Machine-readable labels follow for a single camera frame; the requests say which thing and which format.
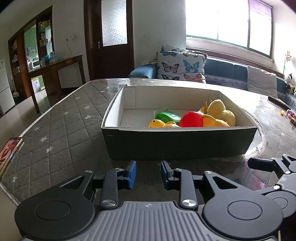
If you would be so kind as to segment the blue cushion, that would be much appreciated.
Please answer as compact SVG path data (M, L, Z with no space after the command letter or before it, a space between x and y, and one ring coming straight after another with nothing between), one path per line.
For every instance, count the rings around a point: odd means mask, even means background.
M129 74L128 78L156 79L157 65L156 64L140 65Z

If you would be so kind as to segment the black cardboard box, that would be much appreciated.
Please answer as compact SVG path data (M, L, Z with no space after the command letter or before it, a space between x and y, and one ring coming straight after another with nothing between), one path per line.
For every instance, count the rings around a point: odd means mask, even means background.
M161 111L183 116L216 99L234 113L233 127L149 127L149 122ZM112 160L189 160L243 155L258 129L250 116L222 92L180 86L124 87L109 104L101 128Z

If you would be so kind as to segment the white refrigerator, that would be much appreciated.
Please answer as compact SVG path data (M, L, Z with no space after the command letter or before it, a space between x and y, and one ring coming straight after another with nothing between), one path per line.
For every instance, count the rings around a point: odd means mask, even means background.
M1 115L4 115L15 106L15 102L6 74L6 66L4 60L1 60L0 68L0 110Z

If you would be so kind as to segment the dark blue sofa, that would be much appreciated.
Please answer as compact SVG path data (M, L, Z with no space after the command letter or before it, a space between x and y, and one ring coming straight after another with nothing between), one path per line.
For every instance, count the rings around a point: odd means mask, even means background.
M219 58L209 57L205 64L207 84L222 85L247 90L247 66ZM277 95L291 109L295 110L295 96L292 95L284 79L277 77Z

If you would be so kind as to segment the window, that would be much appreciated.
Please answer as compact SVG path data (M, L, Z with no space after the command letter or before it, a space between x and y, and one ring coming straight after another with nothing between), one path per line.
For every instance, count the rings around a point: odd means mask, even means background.
M273 54L273 7L263 1L185 1L186 36Z

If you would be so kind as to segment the red plastic ball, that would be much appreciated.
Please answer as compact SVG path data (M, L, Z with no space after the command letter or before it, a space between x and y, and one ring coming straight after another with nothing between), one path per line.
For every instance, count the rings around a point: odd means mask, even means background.
M195 111L186 112L179 121L182 128L200 128L203 127L203 116Z

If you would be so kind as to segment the dark wooden console table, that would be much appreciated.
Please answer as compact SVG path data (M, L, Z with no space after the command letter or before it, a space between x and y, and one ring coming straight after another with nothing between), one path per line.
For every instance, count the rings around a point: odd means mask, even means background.
M41 67L37 70L27 72L25 74L25 83L28 85L28 89L31 94L33 104L37 113L40 113L40 109L35 97L31 78L34 78L39 75L44 75L44 85L47 95L53 95L57 97L58 101L60 101L63 97L58 71L73 64L78 64L82 85L85 84L86 79L84 74L82 55L66 58L63 60L59 60L55 63L47 64L45 67Z

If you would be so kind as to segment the orange rubber whale toy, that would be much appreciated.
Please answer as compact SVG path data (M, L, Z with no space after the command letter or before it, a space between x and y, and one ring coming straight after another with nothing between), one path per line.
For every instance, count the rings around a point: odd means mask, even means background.
M198 111L203 117L203 127L229 127L226 121L215 119L213 116L204 113L205 107L201 107Z

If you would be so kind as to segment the butterfly print pillow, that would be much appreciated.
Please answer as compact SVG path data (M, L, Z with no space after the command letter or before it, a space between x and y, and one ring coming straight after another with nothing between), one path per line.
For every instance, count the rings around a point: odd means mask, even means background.
M206 83L205 64L208 55L199 51L169 50L157 52L157 78Z

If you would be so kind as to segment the yellow rubber duck toy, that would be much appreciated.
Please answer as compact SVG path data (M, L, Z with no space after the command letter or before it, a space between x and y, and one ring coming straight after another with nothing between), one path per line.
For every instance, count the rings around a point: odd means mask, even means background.
M174 121L169 121L164 123L162 120L153 119L149 122L149 128L179 128L180 126L177 125Z

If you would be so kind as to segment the smartphone with red case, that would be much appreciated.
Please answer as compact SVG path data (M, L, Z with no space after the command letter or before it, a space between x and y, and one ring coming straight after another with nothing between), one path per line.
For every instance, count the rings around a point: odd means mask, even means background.
M23 139L20 137L17 138L10 138L8 142L5 144L3 149L0 152L0 176L5 171L6 166L8 165L9 161L11 160L12 156L18 149L18 147L22 144Z

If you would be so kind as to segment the dark wooden door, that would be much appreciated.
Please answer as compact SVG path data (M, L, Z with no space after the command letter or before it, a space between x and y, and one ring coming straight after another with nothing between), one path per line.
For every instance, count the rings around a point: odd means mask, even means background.
M91 80L128 77L134 69L132 1L84 1Z

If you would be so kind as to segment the dark wooden shelf cabinet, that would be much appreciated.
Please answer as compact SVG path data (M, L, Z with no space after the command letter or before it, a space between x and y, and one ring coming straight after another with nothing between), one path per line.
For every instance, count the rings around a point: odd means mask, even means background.
M50 6L8 40L13 84L20 99L31 96L27 74L39 69L41 59L54 52L52 17L53 7Z

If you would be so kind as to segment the yellow plush toy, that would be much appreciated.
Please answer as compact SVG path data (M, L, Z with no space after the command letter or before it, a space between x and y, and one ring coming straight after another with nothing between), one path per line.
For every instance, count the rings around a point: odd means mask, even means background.
M236 117L234 113L227 110L226 106L220 99L216 99L209 104L207 114L211 115L215 119L227 122L229 126L235 126L236 124Z

